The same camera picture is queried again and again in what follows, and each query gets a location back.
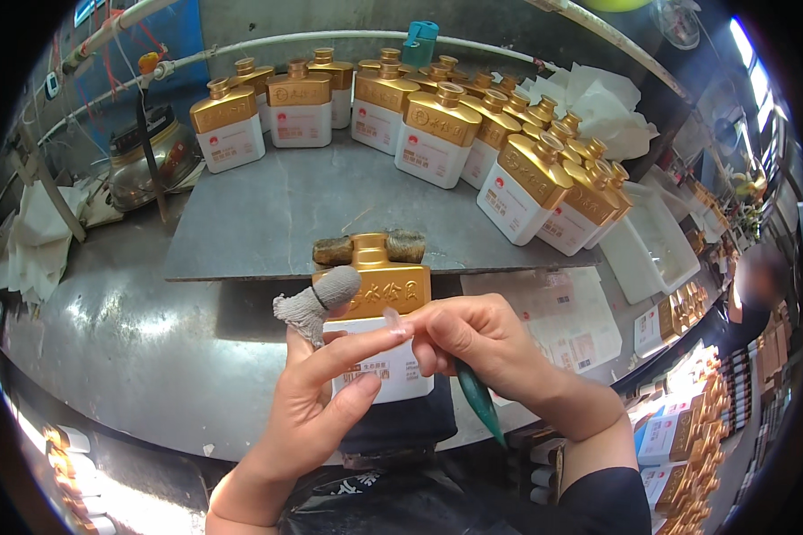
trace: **dark gray work surface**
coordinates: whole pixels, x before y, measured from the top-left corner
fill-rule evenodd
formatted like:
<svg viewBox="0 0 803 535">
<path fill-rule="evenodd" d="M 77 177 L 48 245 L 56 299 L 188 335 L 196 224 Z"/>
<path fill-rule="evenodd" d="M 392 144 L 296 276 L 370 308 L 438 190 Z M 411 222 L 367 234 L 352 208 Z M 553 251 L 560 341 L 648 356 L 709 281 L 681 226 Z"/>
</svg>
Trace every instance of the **dark gray work surface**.
<svg viewBox="0 0 803 535">
<path fill-rule="evenodd" d="M 443 190 L 402 173 L 393 158 L 333 132 L 321 149 L 276 149 L 261 160 L 199 178 L 163 266 L 167 281 L 305 278 L 312 242 L 382 229 L 426 235 L 423 263 L 436 274 L 596 265 L 600 250 L 573 257 L 534 238 L 509 243 L 476 206 L 464 181 Z"/>
</svg>

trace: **hand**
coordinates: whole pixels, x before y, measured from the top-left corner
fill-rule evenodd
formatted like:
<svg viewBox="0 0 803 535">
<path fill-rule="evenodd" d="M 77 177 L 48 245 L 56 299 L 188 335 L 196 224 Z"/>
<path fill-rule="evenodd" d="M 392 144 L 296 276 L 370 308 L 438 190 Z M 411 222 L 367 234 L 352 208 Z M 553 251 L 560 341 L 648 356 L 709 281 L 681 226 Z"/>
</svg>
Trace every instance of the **hand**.
<svg viewBox="0 0 803 535">
<path fill-rule="evenodd" d="M 365 414 L 381 389 L 371 373 L 358 376 L 324 406 L 322 387 L 364 358 L 395 348 L 414 334 L 389 328 L 347 335 L 326 333 L 327 345 L 315 350 L 289 328 L 286 368 L 277 381 L 265 433 L 245 461 L 265 481 L 295 479 L 321 466 L 343 436 Z"/>
<path fill-rule="evenodd" d="M 455 375 L 455 356 L 498 394 L 524 405 L 546 383 L 547 359 L 500 294 L 432 301 L 405 320 L 414 325 L 414 355 L 425 377 Z"/>
</svg>

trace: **person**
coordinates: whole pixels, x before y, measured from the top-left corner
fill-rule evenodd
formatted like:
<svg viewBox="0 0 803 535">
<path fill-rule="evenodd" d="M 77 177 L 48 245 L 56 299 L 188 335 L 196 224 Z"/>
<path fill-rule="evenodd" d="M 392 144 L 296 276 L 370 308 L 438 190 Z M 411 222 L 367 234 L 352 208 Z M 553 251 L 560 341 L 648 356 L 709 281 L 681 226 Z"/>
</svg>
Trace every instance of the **person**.
<svg viewBox="0 0 803 535">
<path fill-rule="evenodd" d="M 435 300 L 406 316 L 401 329 L 326 334 L 326 345 L 315 350 L 289 328 L 286 366 L 277 381 L 265 433 L 215 487 L 206 516 L 209 535 L 276 533 L 297 478 L 330 458 L 346 432 L 371 406 L 381 381 L 372 374 L 360 375 L 326 406 L 323 386 L 364 358 L 411 338 L 424 376 L 453 375 L 453 358 L 462 358 L 494 391 L 519 401 L 567 438 L 559 504 L 535 506 L 543 516 L 532 523 L 534 532 L 651 532 L 633 431 L 618 395 L 609 387 L 554 367 L 501 295 Z M 355 500 L 359 496 L 332 498 Z M 345 503 L 336 507 L 343 508 Z M 328 514 L 330 506 L 324 504 L 313 513 Z M 330 527 L 326 532 L 377 532 L 364 526 L 368 524 L 365 520 L 346 519 L 345 526 Z M 517 533 L 514 527 L 521 523 L 507 522 L 505 531 L 487 532 Z M 418 532 L 452 532 L 446 526 L 422 524 L 418 524 Z M 311 532 L 289 528 L 281 523 L 282 532 Z"/>
<path fill-rule="evenodd" d="M 785 257 L 771 244 L 759 243 L 729 264 L 732 271 L 734 283 L 728 294 L 678 341 L 675 351 L 689 351 L 701 339 L 705 347 L 717 346 L 720 358 L 725 358 L 746 348 L 767 327 L 771 311 L 787 292 L 790 275 Z"/>
</svg>

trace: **metal pot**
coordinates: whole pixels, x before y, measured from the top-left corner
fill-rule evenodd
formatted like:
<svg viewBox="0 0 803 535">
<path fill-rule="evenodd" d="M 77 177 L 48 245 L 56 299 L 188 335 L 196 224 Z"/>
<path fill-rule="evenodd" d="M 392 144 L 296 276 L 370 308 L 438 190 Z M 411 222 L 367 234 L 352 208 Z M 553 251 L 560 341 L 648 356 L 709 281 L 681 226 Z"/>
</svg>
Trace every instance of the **metal pot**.
<svg viewBox="0 0 803 535">
<path fill-rule="evenodd" d="M 157 124 L 147 125 L 151 150 L 165 191 L 178 187 L 202 159 L 193 129 L 175 119 L 169 106 L 160 113 Z M 155 199 L 149 166 L 143 147 L 138 145 L 136 127 L 113 136 L 110 143 L 108 177 L 113 207 L 129 211 Z"/>
</svg>

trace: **paper sheet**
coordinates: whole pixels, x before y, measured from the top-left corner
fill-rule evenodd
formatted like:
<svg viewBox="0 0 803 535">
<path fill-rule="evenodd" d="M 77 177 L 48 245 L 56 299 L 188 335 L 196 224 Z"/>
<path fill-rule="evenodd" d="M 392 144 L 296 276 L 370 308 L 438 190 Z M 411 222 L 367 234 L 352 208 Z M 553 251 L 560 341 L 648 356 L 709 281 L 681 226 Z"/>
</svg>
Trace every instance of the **paper sheet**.
<svg viewBox="0 0 803 535">
<path fill-rule="evenodd" d="M 547 95 L 557 102 L 557 116 L 571 110 L 582 117 L 580 140 L 596 137 L 603 141 L 608 159 L 643 156 L 648 153 L 649 141 L 658 136 L 657 128 L 635 111 L 642 96 L 640 90 L 621 74 L 574 63 L 570 71 L 559 69 L 550 78 L 527 78 L 522 87 L 531 103 Z"/>
<path fill-rule="evenodd" d="M 621 335 L 594 267 L 460 278 L 465 295 L 502 294 L 555 366 L 582 373 L 621 354 Z"/>
<path fill-rule="evenodd" d="M 88 192 L 60 187 L 60 194 L 75 215 Z M 47 301 L 66 269 L 72 233 L 54 208 L 41 182 L 24 187 L 21 213 L 12 220 L 8 242 L 0 255 L 0 289 L 21 292 L 24 302 Z"/>
</svg>

